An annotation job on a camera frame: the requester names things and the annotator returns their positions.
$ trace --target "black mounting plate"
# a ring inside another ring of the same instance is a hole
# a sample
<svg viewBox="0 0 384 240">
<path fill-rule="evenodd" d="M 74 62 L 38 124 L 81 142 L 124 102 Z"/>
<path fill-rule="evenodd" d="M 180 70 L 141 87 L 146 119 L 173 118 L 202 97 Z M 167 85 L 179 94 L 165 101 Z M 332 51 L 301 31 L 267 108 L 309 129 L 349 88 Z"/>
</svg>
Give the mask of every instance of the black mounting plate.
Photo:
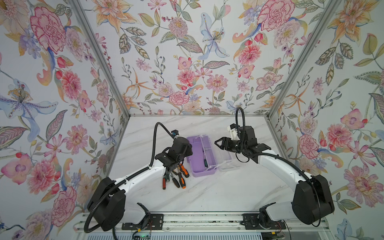
<svg viewBox="0 0 384 240">
<path fill-rule="evenodd" d="M 162 230 L 164 221 L 164 214 L 151 214 L 149 217 L 149 222 L 152 224 L 152 230 Z M 136 224 L 132 223 L 123 223 L 121 230 L 137 230 Z"/>
<path fill-rule="evenodd" d="M 243 214 L 243 222 L 242 222 L 242 225 L 245 226 L 245 229 L 246 230 L 257 230 L 257 229 L 263 229 L 259 224 L 256 224 L 255 222 L 258 221 L 257 219 L 257 216 L 259 214 Z M 280 230 L 280 226 L 281 226 L 281 229 L 286 229 L 285 227 L 285 224 L 284 224 L 284 221 L 277 221 L 277 222 L 273 222 L 272 224 L 270 224 L 268 226 L 271 227 L 270 229 L 271 230 Z"/>
</svg>

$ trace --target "marble surface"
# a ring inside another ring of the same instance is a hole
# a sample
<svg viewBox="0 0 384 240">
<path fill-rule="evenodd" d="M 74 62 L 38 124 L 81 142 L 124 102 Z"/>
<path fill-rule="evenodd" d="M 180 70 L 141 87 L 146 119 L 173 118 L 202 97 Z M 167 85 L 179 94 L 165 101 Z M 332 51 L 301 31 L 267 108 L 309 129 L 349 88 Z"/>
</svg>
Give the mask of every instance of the marble surface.
<svg viewBox="0 0 384 240">
<path fill-rule="evenodd" d="M 113 163 L 109 175 L 111 179 L 133 173 L 150 162 L 156 122 L 163 123 L 169 131 L 177 129 L 183 137 L 206 134 L 219 139 L 230 137 L 227 126 L 235 123 L 235 117 L 132 117 Z M 246 125 L 254 128 L 259 143 L 265 143 L 278 152 L 263 117 L 246 117 Z M 172 139 L 158 127 L 156 154 L 171 145 Z M 293 199 L 293 191 L 280 178 L 252 160 L 239 163 L 241 167 L 236 170 L 218 170 L 204 177 L 193 177 L 186 161 L 184 166 L 190 172 L 190 177 L 185 179 L 186 189 L 176 188 L 171 180 L 167 189 L 163 190 L 162 179 L 158 179 L 129 198 L 144 204 L 151 212 L 255 211 L 271 202 Z"/>
</svg>

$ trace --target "purple plastic box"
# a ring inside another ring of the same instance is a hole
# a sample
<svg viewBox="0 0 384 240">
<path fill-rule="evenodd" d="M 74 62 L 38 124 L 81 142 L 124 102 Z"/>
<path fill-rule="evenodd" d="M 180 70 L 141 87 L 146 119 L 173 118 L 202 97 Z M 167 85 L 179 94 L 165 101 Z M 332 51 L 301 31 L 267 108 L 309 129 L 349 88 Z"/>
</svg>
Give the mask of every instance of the purple plastic box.
<svg viewBox="0 0 384 240">
<path fill-rule="evenodd" d="M 191 165 L 192 175 L 202 177 L 216 172 L 217 162 L 212 152 L 211 143 L 207 135 L 187 137 L 192 145 L 193 154 L 187 157 L 187 162 Z M 204 166 L 204 154 L 208 163 L 208 168 Z"/>
</svg>

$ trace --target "floral wall panel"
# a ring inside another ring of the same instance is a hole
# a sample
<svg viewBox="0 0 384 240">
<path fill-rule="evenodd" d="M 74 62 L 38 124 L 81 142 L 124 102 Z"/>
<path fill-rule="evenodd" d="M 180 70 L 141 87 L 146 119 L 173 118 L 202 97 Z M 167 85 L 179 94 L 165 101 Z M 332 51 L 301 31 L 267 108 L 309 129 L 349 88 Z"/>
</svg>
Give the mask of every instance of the floral wall panel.
<svg viewBox="0 0 384 240">
<path fill-rule="evenodd" d="M 0 1 L 0 239 L 70 239 L 126 119 L 65 1 Z"/>
<path fill-rule="evenodd" d="M 82 1 L 133 114 L 266 113 L 324 0 Z"/>
<path fill-rule="evenodd" d="M 272 119 L 290 159 L 329 180 L 337 239 L 384 235 L 383 11 L 344 1 Z"/>
</svg>

